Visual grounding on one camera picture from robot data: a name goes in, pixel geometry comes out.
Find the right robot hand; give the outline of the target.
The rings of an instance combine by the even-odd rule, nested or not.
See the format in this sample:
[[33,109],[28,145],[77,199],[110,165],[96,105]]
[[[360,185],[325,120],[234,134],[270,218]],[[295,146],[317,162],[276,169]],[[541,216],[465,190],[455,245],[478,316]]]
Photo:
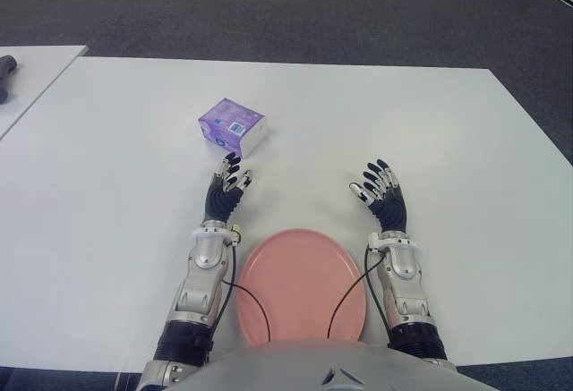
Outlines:
[[350,183],[350,191],[379,221],[381,231],[406,231],[407,212],[398,178],[383,160],[369,162],[363,183]]

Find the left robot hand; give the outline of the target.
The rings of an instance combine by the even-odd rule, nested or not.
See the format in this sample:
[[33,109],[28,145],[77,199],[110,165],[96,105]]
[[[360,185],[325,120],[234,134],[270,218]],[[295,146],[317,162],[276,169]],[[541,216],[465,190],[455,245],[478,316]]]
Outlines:
[[231,152],[216,167],[205,199],[204,222],[219,221],[226,224],[240,203],[252,183],[250,170],[238,174],[241,161],[235,152]]

